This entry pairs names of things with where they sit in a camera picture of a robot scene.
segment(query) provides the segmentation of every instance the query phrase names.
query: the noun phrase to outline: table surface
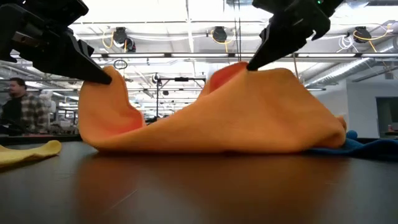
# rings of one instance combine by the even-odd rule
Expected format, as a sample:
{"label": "table surface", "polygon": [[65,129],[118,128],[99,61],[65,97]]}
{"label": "table surface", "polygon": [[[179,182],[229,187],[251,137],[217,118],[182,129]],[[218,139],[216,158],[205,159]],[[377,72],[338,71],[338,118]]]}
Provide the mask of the table surface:
{"label": "table surface", "polygon": [[0,222],[396,224],[397,174],[344,157],[110,156],[65,142],[0,170]]}

